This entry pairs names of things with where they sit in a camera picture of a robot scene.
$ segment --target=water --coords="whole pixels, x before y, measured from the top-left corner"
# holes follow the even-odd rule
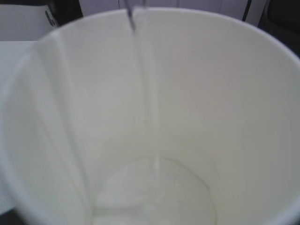
[[[145,148],[153,157],[133,161],[101,189],[94,224],[215,225],[210,189],[179,162],[160,156],[157,66],[150,45],[147,10],[127,6],[143,90]]]

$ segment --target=black object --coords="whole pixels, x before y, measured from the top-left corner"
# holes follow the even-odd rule
[[[299,0],[271,0],[266,16],[270,22],[300,34]]]
[[[50,19],[48,14],[45,15],[52,26],[55,24],[62,26],[83,17],[79,0],[0,0],[0,4],[26,6],[48,5],[52,16],[56,20],[56,22],[54,22]]]
[[[299,10],[299,0],[269,0],[258,27],[300,57],[300,13],[296,13]]]
[[[249,12],[249,9],[250,9],[250,6],[251,6],[251,3],[252,3],[252,0],[248,0],[248,1],[247,1],[247,5],[246,5],[246,8],[245,8],[245,12],[244,12],[242,21],[245,21],[245,20],[246,20],[247,15],[248,15],[248,12]]]
[[[26,225],[15,210],[10,210],[0,216],[1,225]]]

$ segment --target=white surface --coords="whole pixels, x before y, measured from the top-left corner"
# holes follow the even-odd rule
[[[218,225],[288,224],[300,212],[298,58],[216,14],[150,10],[147,21],[160,156],[210,187]],[[0,109],[0,165],[28,219],[90,224],[106,179],[153,156],[135,59],[119,11],[52,33],[23,60]]]
[[[222,0],[181,0],[179,7],[220,13]]]
[[[257,26],[267,0],[252,0],[246,22]]]
[[[247,0],[222,0],[221,14],[238,20],[243,18]]]
[[[7,41],[0,42],[0,87],[15,67],[24,51],[33,44],[31,41]],[[14,204],[8,197],[0,173],[0,214],[13,208]]]
[[[118,0],[80,0],[84,16],[119,9]]]
[[[0,41],[35,41],[52,31],[46,6],[0,5]]]

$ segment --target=white wall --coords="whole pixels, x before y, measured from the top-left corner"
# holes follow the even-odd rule
[[[0,5],[0,41],[38,40],[53,27],[49,24],[46,6]]]

